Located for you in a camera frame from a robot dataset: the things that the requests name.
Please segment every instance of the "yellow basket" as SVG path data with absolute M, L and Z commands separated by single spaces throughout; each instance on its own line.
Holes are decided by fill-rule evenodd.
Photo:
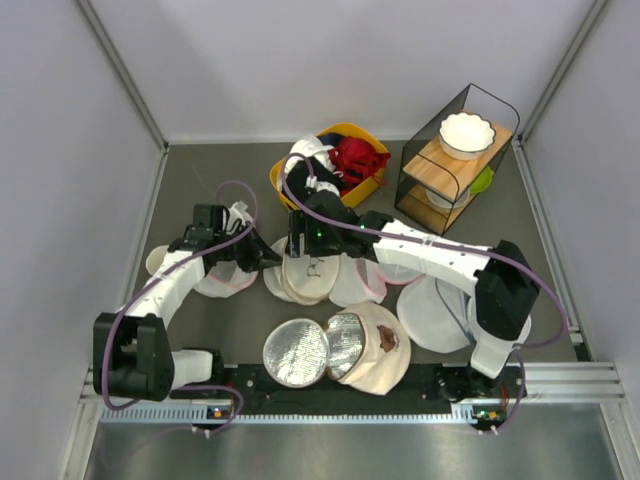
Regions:
M 367 142 L 369 142 L 371 146 L 375 148 L 376 152 L 389 153 L 389 150 L 387 150 L 385 146 L 378 141 L 378 139 L 374 138 L 369 132 L 357 125 L 354 125 L 353 123 L 336 123 L 335 125 L 327 128 L 324 132 L 319 133 L 318 135 L 324 135 L 326 133 L 339 133 L 341 135 L 344 135 L 345 137 L 361 138 L 362 140 L 366 140 Z M 271 171 L 269 172 L 269 180 L 271 181 L 271 185 L 278 194 L 280 203 L 282 203 L 289 210 L 298 210 L 298 207 L 296 207 L 293 202 L 291 202 L 287 197 L 285 197 L 281 192 L 278 191 L 276 180 L 278 178 L 278 175 L 280 175 L 281 168 L 282 160 L 280 160 L 271 168 Z M 376 188 L 380 186 L 380 184 L 383 182 L 383 179 L 384 168 L 381 168 L 373 177 L 367 178 L 364 182 L 362 182 L 356 188 L 343 196 L 342 203 L 344 203 L 347 207 L 355 207 L 365 198 L 371 195 L 376 190 Z

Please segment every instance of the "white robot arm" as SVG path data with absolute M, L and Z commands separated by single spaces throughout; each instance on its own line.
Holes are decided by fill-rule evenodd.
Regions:
M 171 244 L 162 265 L 146 282 L 148 288 L 141 290 L 145 293 L 129 302 L 123 312 L 115 340 L 110 345 L 107 382 L 111 395 L 163 400 L 171 390 L 210 380 L 221 370 L 222 357 L 215 350 L 172 352 L 166 329 L 187 294 L 218 261 L 235 260 L 247 272 L 281 263 L 281 257 L 264 243 L 255 229 L 241 241 L 215 253 L 207 253 L 249 228 L 251 219 L 245 210 L 246 205 L 241 202 L 230 209 L 215 205 L 194 207 L 193 223 L 183 237 Z M 103 363 L 109 333 L 117 316 L 117 313 L 103 313 L 94 323 L 93 362 L 96 367 Z M 96 373 L 94 389 L 102 393 L 103 371 L 100 368 Z
M 515 340 L 503 340 L 485 330 L 478 323 L 476 315 L 478 277 L 476 273 L 487 267 L 489 258 L 432 247 L 430 244 L 436 241 L 459 246 L 465 245 L 437 235 L 416 231 L 398 220 L 387 223 L 382 232 L 421 237 L 424 239 L 424 243 L 403 242 L 381 237 L 380 241 L 373 245 L 375 257 L 379 263 L 401 265 L 418 270 L 460 288 L 471 297 L 468 316 L 469 327 L 476 340 L 476 346 L 471 356 L 471 367 L 489 378 L 496 378 L 513 351 L 514 345 L 524 343 L 529 336 L 531 317 L 527 315 L 520 334 Z M 489 247 L 474 246 L 474 248 L 489 250 Z

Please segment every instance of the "wooden board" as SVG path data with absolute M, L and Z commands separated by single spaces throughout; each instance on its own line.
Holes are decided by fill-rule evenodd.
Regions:
M 491 126 L 496 131 L 496 140 L 479 158 L 471 161 L 456 160 L 442 150 L 439 136 L 433 138 L 418 155 L 413 157 L 402 169 L 408 175 L 418 180 L 430 190 L 442 193 L 443 196 L 453 201 L 458 195 L 464 192 L 475 180 L 478 174 L 491 161 L 498 151 L 504 147 L 511 138 L 512 132 L 506 128 L 492 123 Z
M 451 214 L 449 212 L 436 210 L 429 198 L 424 187 L 420 184 L 415 185 L 407 195 L 405 195 L 399 202 L 396 208 L 412 217 L 417 222 L 428 229 L 443 234 L 447 228 L 455 222 L 456 218 L 467 208 L 467 205 L 471 203 L 471 200 L 475 195 L 471 195 L 469 201 L 460 208 L 454 209 Z

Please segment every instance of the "white bowl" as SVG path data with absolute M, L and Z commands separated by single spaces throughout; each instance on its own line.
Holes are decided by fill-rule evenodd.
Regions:
M 466 205 L 466 203 L 469 201 L 469 198 L 471 197 L 471 192 L 467 188 L 464 192 L 462 192 L 462 195 L 460 195 L 460 198 L 458 198 L 456 203 L 453 203 L 453 202 L 450 202 L 449 200 L 442 198 L 440 195 L 438 195 L 435 192 L 432 192 L 428 188 L 425 190 L 427 191 L 427 198 L 429 199 L 431 204 L 434 207 L 436 207 L 436 210 L 445 212 L 445 213 L 449 213 L 452 209 L 455 210 L 456 208 L 463 207 L 464 205 Z
M 493 145 L 496 131 L 480 115 L 453 113 L 440 124 L 440 145 L 457 160 L 475 160 Z

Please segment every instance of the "white hat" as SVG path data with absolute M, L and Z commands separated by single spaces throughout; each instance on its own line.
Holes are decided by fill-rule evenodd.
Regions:
M 409 367 L 411 343 L 387 309 L 363 302 L 332 316 L 320 327 L 294 319 L 276 328 L 264 344 L 269 375 L 282 385 L 302 388 L 327 372 L 358 390 L 385 395 Z
M 390 285 L 407 285 L 420 278 L 423 273 L 400 265 L 381 263 L 378 266 L 380 277 Z
M 372 300 L 382 302 L 387 295 L 387 286 L 380 278 L 378 264 L 364 258 L 340 255 L 340 271 L 329 294 L 329 300 L 345 308 L 356 303 Z
M 301 255 L 282 259 L 282 288 L 300 305 L 315 305 L 329 297 L 340 271 L 337 256 L 315 258 Z
M 339 314 L 358 316 L 365 341 L 356 364 L 338 381 L 376 395 L 386 395 L 402 379 L 411 359 L 411 342 L 398 319 L 373 302 L 353 305 Z
M 451 353 L 473 339 L 465 293 L 429 275 L 402 290 L 396 312 L 411 340 L 427 350 Z

